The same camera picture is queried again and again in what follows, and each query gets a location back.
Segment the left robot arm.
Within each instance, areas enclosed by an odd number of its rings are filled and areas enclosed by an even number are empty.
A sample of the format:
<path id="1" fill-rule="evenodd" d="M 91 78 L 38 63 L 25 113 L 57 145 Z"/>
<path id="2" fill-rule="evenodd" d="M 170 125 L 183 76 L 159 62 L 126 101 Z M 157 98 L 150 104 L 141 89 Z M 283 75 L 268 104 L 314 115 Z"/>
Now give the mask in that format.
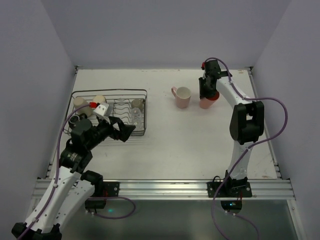
<path id="1" fill-rule="evenodd" d="M 135 128 L 113 116 L 98 125 L 87 118 L 78 120 L 59 154 L 54 178 L 29 217 L 13 226 L 12 234 L 18 240 L 60 240 L 60 230 L 82 204 L 90 197 L 105 197 L 103 176 L 85 170 L 92 150 L 106 138 L 126 142 Z"/>

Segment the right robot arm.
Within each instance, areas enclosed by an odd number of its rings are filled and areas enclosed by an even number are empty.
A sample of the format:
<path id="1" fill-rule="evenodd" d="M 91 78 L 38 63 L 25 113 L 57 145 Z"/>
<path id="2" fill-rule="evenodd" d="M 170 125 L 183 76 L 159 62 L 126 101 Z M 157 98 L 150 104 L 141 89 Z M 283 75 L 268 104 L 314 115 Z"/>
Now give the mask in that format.
<path id="1" fill-rule="evenodd" d="M 228 70 L 221 70 L 217 59 L 205 60 L 201 66 L 204 71 L 199 80 L 199 106 L 210 108 L 223 96 L 232 108 L 229 124 L 233 139 L 231 162 L 224 179 L 208 182 L 209 197 L 236 198 L 251 197 L 248 182 L 250 145 L 256 143 L 264 133 L 265 107 L 261 101 L 251 100 L 232 80 Z"/>

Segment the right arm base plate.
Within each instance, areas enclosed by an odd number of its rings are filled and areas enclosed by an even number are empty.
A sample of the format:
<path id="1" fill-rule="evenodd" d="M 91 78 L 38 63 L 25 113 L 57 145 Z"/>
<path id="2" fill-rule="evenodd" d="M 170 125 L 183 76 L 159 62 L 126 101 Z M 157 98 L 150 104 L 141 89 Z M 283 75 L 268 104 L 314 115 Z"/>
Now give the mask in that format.
<path id="1" fill-rule="evenodd" d="M 206 183 L 209 198 L 251 198 L 253 196 L 247 177 L 240 180 L 228 177 L 226 183 L 218 190 L 222 182 L 219 176 L 215 176 L 213 180 Z"/>

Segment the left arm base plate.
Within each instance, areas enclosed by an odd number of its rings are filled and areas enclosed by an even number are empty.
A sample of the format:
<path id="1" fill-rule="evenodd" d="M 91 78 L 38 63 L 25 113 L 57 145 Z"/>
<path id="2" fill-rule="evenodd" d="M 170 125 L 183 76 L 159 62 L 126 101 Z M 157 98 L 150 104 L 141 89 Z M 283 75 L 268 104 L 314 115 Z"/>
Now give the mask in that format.
<path id="1" fill-rule="evenodd" d="M 104 181 L 102 185 L 102 196 L 111 198 L 118 197 L 120 191 L 120 183 L 118 181 Z"/>

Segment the pink ceramic mug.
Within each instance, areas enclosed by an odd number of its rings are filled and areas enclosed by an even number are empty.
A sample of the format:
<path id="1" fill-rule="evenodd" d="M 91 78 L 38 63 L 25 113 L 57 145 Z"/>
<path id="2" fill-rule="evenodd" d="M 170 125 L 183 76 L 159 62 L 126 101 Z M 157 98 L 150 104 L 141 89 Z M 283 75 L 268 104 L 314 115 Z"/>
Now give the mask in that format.
<path id="1" fill-rule="evenodd" d="M 191 99 L 191 90 L 187 87 L 172 87 L 171 93 L 175 98 L 175 104 L 180 109 L 185 109 L 188 107 Z"/>

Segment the salmon pink tumbler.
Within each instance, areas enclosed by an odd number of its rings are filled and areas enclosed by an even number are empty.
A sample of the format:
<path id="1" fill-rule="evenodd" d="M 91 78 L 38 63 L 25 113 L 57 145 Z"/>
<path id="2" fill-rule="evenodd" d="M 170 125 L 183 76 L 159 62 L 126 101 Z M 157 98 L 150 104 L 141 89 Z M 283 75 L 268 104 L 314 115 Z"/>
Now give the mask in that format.
<path id="1" fill-rule="evenodd" d="M 220 97 L 220 93 L 216 92 L 213 97 L 203 97 L 199 101 L 199 106 L 202 109 L 209 109 Z"/>

